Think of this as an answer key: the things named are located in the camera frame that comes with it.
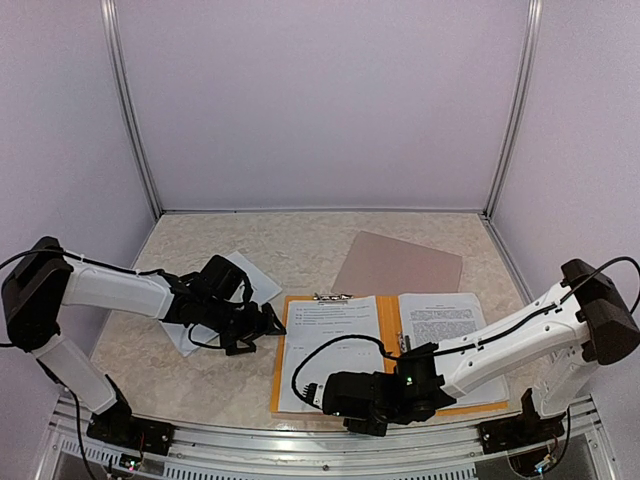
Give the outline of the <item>metal folder spine clip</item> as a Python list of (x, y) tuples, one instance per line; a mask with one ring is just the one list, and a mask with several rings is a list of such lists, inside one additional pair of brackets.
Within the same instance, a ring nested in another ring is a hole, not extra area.
[(411, 350), (410, 338), (408, 335), (405, 335), (403, 332), (400, 332), (397, 335), (399, 351), (401, 355), (408, 353)]

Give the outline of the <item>translucent grey plastic sheet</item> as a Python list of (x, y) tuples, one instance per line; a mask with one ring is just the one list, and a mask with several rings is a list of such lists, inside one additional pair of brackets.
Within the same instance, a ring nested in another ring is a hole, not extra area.
[(361, 231), (332, 291), (354, 296), (455, 293), (462, 267), (459, 255)]

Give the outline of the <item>orange file folder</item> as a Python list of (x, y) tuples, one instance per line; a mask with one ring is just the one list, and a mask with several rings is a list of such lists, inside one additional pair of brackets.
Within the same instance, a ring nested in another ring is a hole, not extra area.
[[(287, 296), (312, 298), (304, 296)], [(397, 335), (410, 338), (411, 349), (424, 343), (464, 337), (487, 326), (480, 302), (472, 293), (401, 294), (375, 296), (380, 322), (380, 337), (385, 351), (399, 356)], [(393, 373), (395, 362), (385, 359), (384, 372)], [(455, 404), (439, 410), (436, 416), (455, 416), (498, 411), (509, 406), (509, 388), (503, 376), (485, 383)]]

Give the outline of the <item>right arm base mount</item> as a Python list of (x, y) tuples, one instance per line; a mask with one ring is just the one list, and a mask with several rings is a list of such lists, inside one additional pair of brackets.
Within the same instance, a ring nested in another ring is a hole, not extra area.
[(478, 433), (485, 455), (553, 440), (565, 433), (563, 418), (527, 423), (518, 416), (482, 422)]

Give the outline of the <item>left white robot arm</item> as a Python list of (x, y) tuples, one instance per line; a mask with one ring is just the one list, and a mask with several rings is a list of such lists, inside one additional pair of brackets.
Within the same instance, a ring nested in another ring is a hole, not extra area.
[(2, 261), (1, 306), (8, 345), (32, 355), (93, 414), (121, 445), (133, 443), (140, 424), (119, 387), (101, 373), (59, 324), (64, 307), (124, 312), (216, 333), (215, 349), (228, 356), (253, 353), (264, 336), (283, 336), (273, 307), (253, 298), (249, 275), (215, 255), (198, 271), (134, 270), (87, 258), (45, 236)]

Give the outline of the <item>white sheet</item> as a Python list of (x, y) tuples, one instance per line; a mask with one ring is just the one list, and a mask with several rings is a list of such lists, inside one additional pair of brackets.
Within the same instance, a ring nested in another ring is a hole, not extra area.
[[(274, 414), (316, 414), (294, 394), (291, 379), (300, 366), (299, 390), (312, 382), (325, 384), (332, 373), (373, 373), (384, 370), (384, 359), (375, 343), (352, 339), (358, 334), (380, 337), (376, 299), (356, 297), (344, 304), (320, 304), (313, 298), (289, 297), (285, 306), (286, 335), (280, 341), (273, 381), (271, 412)], [(330, 346), (335, 338), (347, 339)]]

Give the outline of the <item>remaining white paper stack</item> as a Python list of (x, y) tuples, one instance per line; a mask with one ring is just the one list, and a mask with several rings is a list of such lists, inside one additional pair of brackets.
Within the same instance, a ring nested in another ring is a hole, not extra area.
[[(176, 276), (163, 272), (174, 299), (163, 323), (193, 330), (203, 326), (220, 335), (231, 314), (242, 310), (252, 300), (253, 288), (248, 274), (220, 255), (211, 257), (199, 272)], [(223, 350), (219, 344), (211, 349)]]

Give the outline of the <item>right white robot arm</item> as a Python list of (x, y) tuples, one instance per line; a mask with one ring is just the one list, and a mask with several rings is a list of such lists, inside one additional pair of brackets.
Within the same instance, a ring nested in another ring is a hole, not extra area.
[(489, 381), (550, 353), (551, 369), (521, 397), (511, 426), (523, 444), (561, 420), (600, 366), (639, 346), (633, 309), (602, 267), (581, 259), (561, 267), (563, 278), (538, 300), (479, 331), (429, 342), (394, 357), (390, 373), (336, 372), (308, 385), (304, 400), (342, 418), (353, 433), (383, 436), (390, 424), (424, 422)]

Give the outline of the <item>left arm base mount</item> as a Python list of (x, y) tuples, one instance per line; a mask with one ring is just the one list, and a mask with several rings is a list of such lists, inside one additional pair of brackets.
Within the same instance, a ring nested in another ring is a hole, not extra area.
[(174, 431), (175, 427), (167, 422), (104, 413), (91, 416), (87, 436), (110, 445), (167, 456)]

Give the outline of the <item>metal folder cover clip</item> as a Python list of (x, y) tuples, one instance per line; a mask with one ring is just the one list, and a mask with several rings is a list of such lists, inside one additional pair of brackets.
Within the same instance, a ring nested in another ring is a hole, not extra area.
[(344, 294), (344, 293), (315, 293), (313, 295), (313, 300), (320, 304), (344, 304), (348, 303), (350, 300), (354, 299), (353, 295)]

